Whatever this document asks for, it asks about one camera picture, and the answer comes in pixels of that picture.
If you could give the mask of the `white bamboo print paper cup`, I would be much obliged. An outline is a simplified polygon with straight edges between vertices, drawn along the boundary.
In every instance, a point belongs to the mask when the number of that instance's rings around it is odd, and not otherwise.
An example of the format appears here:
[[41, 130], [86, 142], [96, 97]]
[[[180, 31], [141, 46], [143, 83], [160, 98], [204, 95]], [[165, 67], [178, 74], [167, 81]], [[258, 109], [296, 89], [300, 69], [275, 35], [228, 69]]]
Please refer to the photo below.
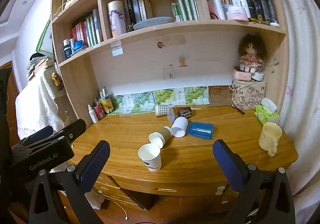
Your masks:
[[162, 167], [161, 149], [156, 144], [148, 143], [141, 146], [138, 156], [149, 171], [158, 171]]

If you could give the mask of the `blue plastic cup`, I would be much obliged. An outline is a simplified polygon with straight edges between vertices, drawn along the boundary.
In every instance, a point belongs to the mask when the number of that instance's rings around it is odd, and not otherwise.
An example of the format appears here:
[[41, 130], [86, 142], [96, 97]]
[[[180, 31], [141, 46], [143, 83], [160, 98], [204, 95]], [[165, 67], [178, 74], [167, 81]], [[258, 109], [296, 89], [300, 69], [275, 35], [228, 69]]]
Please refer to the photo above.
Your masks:
[[202, 139], [212, 139], [214, 125], [209, 123], [192, 122], [188, 126], [188, 134]]

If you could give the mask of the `brown sleeve paper cup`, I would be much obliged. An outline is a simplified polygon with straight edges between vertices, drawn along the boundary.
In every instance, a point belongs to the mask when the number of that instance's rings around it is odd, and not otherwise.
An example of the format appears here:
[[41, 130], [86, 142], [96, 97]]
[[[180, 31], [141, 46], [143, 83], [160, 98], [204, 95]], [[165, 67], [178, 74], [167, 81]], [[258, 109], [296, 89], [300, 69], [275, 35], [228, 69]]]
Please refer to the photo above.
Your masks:
[[171, 137], [171, 129], [168, 126], [163, 126], [158, 131], [149, 134], [149, 141], [157, 145], [160, 149], [166, 144]]

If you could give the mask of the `plain white paper cup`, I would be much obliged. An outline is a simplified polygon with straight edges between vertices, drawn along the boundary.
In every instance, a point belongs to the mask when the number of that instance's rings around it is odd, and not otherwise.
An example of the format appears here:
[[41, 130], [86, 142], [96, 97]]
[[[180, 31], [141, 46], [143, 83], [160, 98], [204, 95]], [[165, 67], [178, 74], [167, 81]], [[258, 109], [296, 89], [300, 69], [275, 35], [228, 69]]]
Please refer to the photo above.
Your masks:
[[175, 119], [172, 127], [171, 134], [174, 137], [181, 138], [185, 136], [188, 127], [188, 119], [185, 117], [178, 117]]

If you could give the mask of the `checkered paper cup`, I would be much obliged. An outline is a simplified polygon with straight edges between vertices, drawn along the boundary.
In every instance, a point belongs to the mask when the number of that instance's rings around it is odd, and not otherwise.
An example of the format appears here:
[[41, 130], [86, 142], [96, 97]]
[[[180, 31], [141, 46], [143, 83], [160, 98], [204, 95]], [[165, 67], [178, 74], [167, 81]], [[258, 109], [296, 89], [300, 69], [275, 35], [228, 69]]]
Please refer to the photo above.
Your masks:
[[156, 105], [155, 106], [155, 115], [156, 117], [166, 116], [168, 113], [168, 105]]

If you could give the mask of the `dark patterned cup blue inside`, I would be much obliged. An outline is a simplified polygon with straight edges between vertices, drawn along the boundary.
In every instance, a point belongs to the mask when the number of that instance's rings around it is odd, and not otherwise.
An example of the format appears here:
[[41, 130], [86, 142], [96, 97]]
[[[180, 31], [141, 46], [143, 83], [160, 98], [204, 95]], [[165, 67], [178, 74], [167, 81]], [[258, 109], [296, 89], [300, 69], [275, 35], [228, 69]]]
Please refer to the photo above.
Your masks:
[[170, 123], [173, 123], [178, 117], [190, 118], [193, 112], [190, 107], [182, 106], [169, 106], [167, 108], [167, 119]]

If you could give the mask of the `white lace cloth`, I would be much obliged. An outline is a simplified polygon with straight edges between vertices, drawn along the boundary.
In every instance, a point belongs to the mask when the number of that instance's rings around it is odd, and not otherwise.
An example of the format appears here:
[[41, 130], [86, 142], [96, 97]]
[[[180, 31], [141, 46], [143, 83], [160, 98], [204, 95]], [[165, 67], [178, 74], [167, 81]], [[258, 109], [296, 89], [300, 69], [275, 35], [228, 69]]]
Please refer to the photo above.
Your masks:
[[65, 126], [55, 102], [64, 94], [52, 80], [54, 72], [55, 67], [40, 69], [16, 98], [17, 132], [21, 140], [46, 126], [52, 126], [54, 132]]

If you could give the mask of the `white spray bottle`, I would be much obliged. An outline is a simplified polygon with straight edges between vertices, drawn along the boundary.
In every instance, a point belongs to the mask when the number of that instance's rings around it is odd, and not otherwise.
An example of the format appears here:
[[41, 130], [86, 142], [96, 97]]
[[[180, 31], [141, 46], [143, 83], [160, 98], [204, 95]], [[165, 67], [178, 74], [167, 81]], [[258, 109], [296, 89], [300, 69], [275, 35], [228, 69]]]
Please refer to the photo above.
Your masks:
[[96, 123], [99, 121], [99, 119], [98, 119], [95, 111], [94, 111], [93, 108], [91, 107], [91, 105], [88, 105], [88, 112], [89, 112], [90, 118], [92, 119], [92, 122], [93, 122], [94, 124], [96, 124]]

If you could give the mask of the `pink red can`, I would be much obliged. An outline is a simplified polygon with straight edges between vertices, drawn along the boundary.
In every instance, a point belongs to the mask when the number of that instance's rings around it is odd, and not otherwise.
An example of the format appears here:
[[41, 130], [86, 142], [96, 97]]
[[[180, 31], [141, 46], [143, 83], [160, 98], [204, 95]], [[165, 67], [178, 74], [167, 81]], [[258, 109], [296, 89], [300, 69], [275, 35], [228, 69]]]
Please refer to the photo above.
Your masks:
[[93, 107], [93, 110], [95, 111], [95, 114], [99, 120], [103, 119], [105, 117], [105, 112], [101, 105]]

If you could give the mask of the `yellow orange carton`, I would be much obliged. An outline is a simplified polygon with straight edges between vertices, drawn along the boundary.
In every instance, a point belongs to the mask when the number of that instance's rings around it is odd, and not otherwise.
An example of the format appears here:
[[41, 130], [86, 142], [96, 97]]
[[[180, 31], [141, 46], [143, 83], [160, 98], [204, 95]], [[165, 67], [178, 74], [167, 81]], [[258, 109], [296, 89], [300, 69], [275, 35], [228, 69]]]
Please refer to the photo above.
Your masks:
[[113, 112], [113, 104], [110, 98], [100, 98], [99, 101], [106, 114]]

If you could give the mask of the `cream ceramic mug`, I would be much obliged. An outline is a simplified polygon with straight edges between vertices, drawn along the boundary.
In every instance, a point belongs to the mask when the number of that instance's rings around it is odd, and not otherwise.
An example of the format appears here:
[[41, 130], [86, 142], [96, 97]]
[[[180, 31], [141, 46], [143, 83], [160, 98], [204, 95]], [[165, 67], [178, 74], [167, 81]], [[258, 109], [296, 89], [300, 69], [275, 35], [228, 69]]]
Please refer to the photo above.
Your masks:
[[282, 134], [279, 125], [272, 122], [265, 123], [258, 141], [260, 148], [267, 151], [270, 157], [273, 157], [277, 153], [278, 142]]

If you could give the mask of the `green tissue box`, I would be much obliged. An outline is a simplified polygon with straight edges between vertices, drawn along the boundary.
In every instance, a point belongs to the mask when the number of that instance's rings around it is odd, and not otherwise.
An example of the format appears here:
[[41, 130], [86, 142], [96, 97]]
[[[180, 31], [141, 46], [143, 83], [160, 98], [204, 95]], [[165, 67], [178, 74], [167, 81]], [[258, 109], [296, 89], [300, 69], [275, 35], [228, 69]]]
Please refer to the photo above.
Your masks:
[[254, 115], [263, 125], [265, 123], [279, 124], [280, 115], [277, 109], [276, 104], [272, 100], [263, 98], [261, 104], [255, 105]]

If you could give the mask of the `black pen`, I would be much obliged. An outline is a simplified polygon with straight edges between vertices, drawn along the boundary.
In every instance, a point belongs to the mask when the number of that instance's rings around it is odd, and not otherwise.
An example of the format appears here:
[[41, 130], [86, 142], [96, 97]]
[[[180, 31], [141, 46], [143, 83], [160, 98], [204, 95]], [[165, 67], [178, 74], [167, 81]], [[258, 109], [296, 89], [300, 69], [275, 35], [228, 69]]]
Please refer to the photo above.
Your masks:
[[245, 112], [244, 112], [243, 110], [237, 108], [234, 104], [231, 104], [231, 107], [232, 107], [233, 109], [237, 110], [237, 111], [238, 111], [239, 113], [241, 113], [242, 115], [245, 114]]

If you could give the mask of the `letter print fabric bag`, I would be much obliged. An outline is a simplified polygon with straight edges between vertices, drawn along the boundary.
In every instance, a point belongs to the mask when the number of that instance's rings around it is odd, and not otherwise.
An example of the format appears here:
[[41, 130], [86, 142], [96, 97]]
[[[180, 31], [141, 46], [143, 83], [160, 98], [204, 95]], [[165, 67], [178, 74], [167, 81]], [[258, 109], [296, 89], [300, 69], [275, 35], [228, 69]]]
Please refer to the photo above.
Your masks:
[[264, 81], [239, 81], [234, 79], [232, 86], [229, 87], [232, 92], [233, 104], [241, 110], [254, 109], [260, 105], [265, 97], [266, 82]]

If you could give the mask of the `pink round box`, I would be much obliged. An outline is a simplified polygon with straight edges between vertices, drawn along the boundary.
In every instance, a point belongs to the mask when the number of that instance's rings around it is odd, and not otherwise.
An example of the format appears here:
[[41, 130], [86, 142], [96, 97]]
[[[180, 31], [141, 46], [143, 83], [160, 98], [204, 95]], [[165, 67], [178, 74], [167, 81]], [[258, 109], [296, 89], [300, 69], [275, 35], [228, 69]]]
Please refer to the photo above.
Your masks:
[[238, 81], [251, 81], [252, 74], [250, 72], [243, 72], [243, 71], [233, 69], [232, 77]]

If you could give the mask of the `wooden bookshelf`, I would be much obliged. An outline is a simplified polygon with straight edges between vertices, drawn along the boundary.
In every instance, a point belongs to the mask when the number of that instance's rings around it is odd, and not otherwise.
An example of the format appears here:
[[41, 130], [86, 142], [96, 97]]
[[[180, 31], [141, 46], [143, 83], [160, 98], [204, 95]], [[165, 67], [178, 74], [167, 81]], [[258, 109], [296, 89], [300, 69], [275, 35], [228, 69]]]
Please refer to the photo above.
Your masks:
[[[90, 125], [88, 104], [98, 90], [115, 95], [158, 89], [224, 86], [239, 63], [238, 44], [247, 33], [266, 45], [265, 95], [283, 105], [289, 69], [284, 7], [274, 0], [279, 27], [213, 20], [206, 0], [196, 0], [198, 20], [154, 25], [113, 36], [113, 0], [52, 0], [52, 36], [59, 71], [76, 117]], [[148, 0], [154, 16], [171, 15], [174, 0]]]

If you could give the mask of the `brown haired rag doll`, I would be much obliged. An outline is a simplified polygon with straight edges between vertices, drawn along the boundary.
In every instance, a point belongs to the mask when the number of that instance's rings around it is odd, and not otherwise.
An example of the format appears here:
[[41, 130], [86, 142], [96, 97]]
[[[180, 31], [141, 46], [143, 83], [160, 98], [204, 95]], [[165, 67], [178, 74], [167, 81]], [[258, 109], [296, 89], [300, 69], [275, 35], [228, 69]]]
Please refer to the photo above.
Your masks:
[[266, 46], [261, 37], [247, 34], [239, 43], [240, 71], [252, 75], [263, 65], [266, 56]]

